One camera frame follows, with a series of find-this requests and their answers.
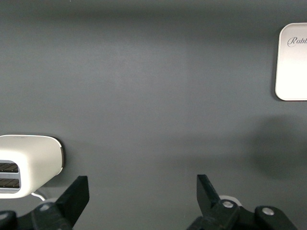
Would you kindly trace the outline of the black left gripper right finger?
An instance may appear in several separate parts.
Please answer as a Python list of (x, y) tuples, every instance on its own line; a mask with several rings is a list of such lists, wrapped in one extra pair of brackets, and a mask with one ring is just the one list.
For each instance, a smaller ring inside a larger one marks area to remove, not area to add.
[(298, 230), (276, 207), (257, 206), (251, 212), (233, 197), (219, 196), (205, 174), (197, 176), (197, 201), (202, 215), (186, 230)]

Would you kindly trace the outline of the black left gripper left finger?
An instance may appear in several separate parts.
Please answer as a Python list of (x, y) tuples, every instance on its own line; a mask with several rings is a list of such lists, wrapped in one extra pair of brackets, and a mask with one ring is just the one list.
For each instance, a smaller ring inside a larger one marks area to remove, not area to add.
[(78, 176), (55, 202), (20, 217), (12, 210), (0, 211), (0, 230), (73, 230), (88, 202), (88, 177)]

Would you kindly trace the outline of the cream two-slot toaster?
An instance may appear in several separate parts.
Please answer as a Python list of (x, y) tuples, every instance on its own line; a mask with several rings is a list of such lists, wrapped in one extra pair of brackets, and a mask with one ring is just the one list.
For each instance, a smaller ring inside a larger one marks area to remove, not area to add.
[(28, 196), (61, 173), (64, 150), (54, 137), (0, 136), (0, 199)]

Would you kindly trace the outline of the cream rectangular rabbit-print tray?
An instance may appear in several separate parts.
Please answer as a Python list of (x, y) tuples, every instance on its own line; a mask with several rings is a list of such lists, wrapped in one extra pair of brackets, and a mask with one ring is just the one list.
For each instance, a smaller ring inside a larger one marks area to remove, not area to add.
[(279, 34), (275, 94), (307, 101), (307, 23), (290, 23)]

